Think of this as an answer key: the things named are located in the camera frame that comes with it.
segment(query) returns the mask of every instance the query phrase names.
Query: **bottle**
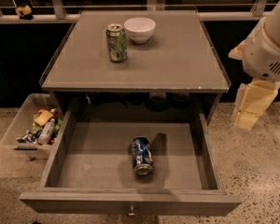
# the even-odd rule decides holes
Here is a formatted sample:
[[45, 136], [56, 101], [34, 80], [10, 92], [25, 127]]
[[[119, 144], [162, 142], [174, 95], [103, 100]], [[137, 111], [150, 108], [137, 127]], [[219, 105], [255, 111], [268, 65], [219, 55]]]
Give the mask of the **bottle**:
[[43, 131], [38, 137], [38, 143], [41, 145], [46, 145], [49, 142], [50, 137], [54, 132], [54, 129], [55, 129], [55, 119], [50, 119], [49, 122], [46, 123]]

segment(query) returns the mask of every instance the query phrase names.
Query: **speckled floor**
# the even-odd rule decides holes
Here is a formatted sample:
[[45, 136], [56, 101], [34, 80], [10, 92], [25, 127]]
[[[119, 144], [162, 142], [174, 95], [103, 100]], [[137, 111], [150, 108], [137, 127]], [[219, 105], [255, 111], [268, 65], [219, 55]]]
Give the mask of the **speckled floor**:
[[[29, 161], [0, 145], [0, 224], [4, 223], [280, 223], [280, 103], [251, 132], [231, 126], [233, 104], [219, 104], [209, 127], [217, 167], [229, 194], [243, 203], [226, 217], [136, 217], [38, 214], [20, 193], [35, 189], [46, 160]], [[0, 140], [17, 108], [0, 108]]]

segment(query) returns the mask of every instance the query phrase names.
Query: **tabletop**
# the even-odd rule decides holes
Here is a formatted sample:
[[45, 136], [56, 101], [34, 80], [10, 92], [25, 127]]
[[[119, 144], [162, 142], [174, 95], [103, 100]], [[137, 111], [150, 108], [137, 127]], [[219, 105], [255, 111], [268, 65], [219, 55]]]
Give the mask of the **tabletop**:
[[[107, 25], [134, 17], [154, 20], [154, 35], [141, 45], [127, 37], [127, 60], [113, 63]], [[229, 81], [195, 11], [83, 11], [42, 88], [226, 92]]]

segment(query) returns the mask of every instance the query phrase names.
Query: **drawer knob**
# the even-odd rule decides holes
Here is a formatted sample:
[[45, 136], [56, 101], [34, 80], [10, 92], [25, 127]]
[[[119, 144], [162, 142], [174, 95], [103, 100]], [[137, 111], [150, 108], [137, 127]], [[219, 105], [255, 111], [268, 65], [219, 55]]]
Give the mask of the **drawer knob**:
[[131, 205], [131, 212], [128, 213], [128, 217], [136, 217], [136, 214], [133, 211], [133, 205]]

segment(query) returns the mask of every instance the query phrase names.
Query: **white bowl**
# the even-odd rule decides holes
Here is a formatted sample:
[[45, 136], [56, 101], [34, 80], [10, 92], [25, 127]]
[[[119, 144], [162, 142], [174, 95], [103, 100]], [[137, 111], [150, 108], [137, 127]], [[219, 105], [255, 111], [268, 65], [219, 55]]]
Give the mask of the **white bowl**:
[[148, 18], [133, 18], [124, 22], [127, 36], [137, 44], [146, 43], [153, 35], [156, 22]]

